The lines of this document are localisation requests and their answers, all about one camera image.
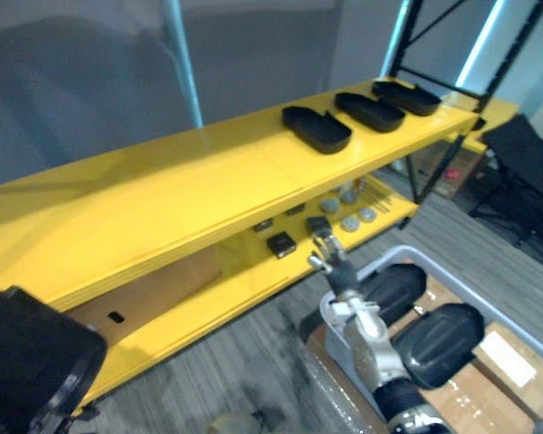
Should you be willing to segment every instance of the gray plastic bin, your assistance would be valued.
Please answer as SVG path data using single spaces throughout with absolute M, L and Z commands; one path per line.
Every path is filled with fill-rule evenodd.
M 390 249 L 380 259 L 377 259 L 362 267 L 357 273 L 358 279 L 362 280 L 374 271 L 381 271 L 393 264 L 405 262 L 407 259 L 422 267 L 428 275 L 432 276 L 445 287 L 450 289 L 453 294 L 458 296 L 462 301 L 479 309 L 484 316 L 486 323 L 498 321 L 511 330 L 519 339 L 524 341 L 533 350 L 535 350 L 537 354 L 543 357 L 543 344 L 537 340 L 535 336 L 531 335 L 529 332 L 527 332 L 527 330 L 521 328 L 520 325 L 518 325 L 513 319 L 503 314 L 498 308 L 489 303 L 483 297 L 479 296 L 472 288 L 468 287 L 464 282 L 457 279 L 454 275 L 443 269 L 434 260 L 430 259 L 420 250 L 417 250 L 414 247 L 404 245 L 396 246 Z M 320 301 L 319 311 L 324 320 L 329 317 L 327 315 L 327 309 L 329 308 L 330 301 L 333 299 L 334 294 L 330 291 Z M 364 397 L 377 410 L 372 394 L 367 390 L 354 371 L 352 354 L 350 353 L 348 344 L 344 340 L 342 330 L 338 330 L 332 324 L 328 323 L 324 345 L 330 356 L 338 363 L 350 381 L 356 385 Z M 535 432 L 543 433 L 543 425 L 537 426 Z

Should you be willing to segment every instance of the small black box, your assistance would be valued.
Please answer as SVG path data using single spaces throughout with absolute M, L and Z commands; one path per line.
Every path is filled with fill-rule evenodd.
M 296 250 L 296 242 L 287 232 L 280 232 L 266 240 L 270 250 L 278 259 L 292 253 Z
M 306 219 L 306 230 L 308 235 L 311 236 L 315 233 L 321 238 L 328 237 L 332 233 L 332 227 L 329 225 L 328 219 L 323 215 L 308 217 Z

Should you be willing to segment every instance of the gray carpet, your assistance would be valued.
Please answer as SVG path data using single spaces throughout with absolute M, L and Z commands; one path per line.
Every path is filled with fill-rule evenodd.
M 377 175 L 408 194 L 402 177 Z M 454 203 L 430 196 L 403 231 L 381 234 L 351 258 L 360 266 L 398 244 L 436 259 L 543 342 L 543 266 Z M 210 420 L 230 410 L 261 410 L 270 429 L 354 432 L 300 356 L 296 327 L 328 290 L 322 276 L 303 279 L 103 397 L 101 415 L 71 432 L 205 433 Z

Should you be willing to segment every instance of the black chair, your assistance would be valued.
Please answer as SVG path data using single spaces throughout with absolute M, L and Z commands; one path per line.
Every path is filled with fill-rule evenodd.
M 487 131 L 482 141 L 495 153 L 500 182 L 482 197 L 469 212 L 471 217 L 514 222 L 517 231 L 513 242 L 520 247 L 532 236 L 543 240 L 543 139 L 538 136 L 524 115 Z M 481 212 L 483 205 L 507 193 L 513 206 L 494 212 Z
M 65 432 L 106 351 L 102 336 L 20 288 L 0 292 L 0 434 Z

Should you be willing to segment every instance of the black metal frame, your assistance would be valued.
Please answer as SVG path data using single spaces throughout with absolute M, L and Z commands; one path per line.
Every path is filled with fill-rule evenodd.
M 400 37 L 398 46 L 396 47 L 395 56 L 394 56 L 394 59 L 392 60 L 392 64 L 390 66 L 390 69 L 388 70 L 387 75 L 389 75 L 390 77 L 396 77 L 399 71 L 404 71 L 411 75 L 414 75 L 415 77 L 420 77 L 421 79 L 428 80 L 432 83 L 443 86 L 446 89 L 460 92 L 463 95 L 477 99 L 478 102 L 477 102 L 477 106 L 474 109 L 474 112 L 482 113 L 482 111 L 485 109 L 485 107 L 491 100 L 492 95 L 495 93 L 495 90 L 497 90 L 497 88 L 499 87 L 503 79 L 505 78 L 507 72 L 509 71 L 511 65 L 513 64 L 513 62 L 519 55 L 521 48 L 523 47 L 523 45 L 529 38 L 531 31 L 535 27 L 535 24 L 538 22 L 538 19 L 543 14 L 543 0 L 535 1 L 535 4 L 533 5 L 533 9 L 531 10 L 529 17 L 527 18 L 527 21 L 523 24 L 523 27 L 517 34 L 517 37 L 513 41 L 513 44 L 510 46 L 509 51 L 507 52 L 503 61 L 500 63 L 499 68 L 493 75 L 491 82 L 489 83 L 489 86 L 487 86 L 487 89 L 485 89 L 485 91 L 482 94 L 478 94 L 471 90 L 453 86 L 451 83 L 447 83 L 444 80 L 437 79 L 424 72 L 420 72 L 413 68 L 409 68 L 403 65 L 402 63 L 402 60 L 405 57 L 406 49 L 410 45 L 418 41 L 422 36 L 424 36 L 428 31 L 430 31 L 435 25 L 440 23 L 442 19 L 444 19 L 447 15 L 455 11 L 459 6 L 464 4 L 466 1 L 467 0 L 457 0 L 448 9 L 442 12 L 437 18 L 435 18 L 430 24 L 428 24 L 419 34 L 417 34 L 415 37 L 412 37 L 412 32 L 413 32 L 414 26 L 416 25 L 416 20 L 418 18 L 418 15 L 420 14 L 420 10 L 424 3 L 424 0 L 412 0 L 408 9 L 407 17 L 406 17 L 405 28 Z M 465 138 L 465 135 L 460 134 L 454 140 L 454 142 L 452 142 L 452 144 L 444 153 L 443 159 L 438 164 L 438 166 L 436 166 L 433 173 L 426 181 L 426 184 L 424 185 L 423 190 L 420 193 L 417 192 L 417 188 L 416 188 L 416 180 L 414 178 L 414 169 L 413 169 L 411 156 L 406 157 L 406 168 L 408 171 L 408 177 L 410 179 L 413 200 L 415 203 L 422 203 L 424 199 L 426 199 L 428 194 L 433 190 L 436 182 L 442 176 L 446 168 L 449 166 L 453 158 L 456 156 L 457 152 L 459 152 L 459 149 L 461 148 L 464 138 Z M 409 221 L 410 221 L 410 218 L 406 218 L 401 223 L 400 227 L 404 228 Z

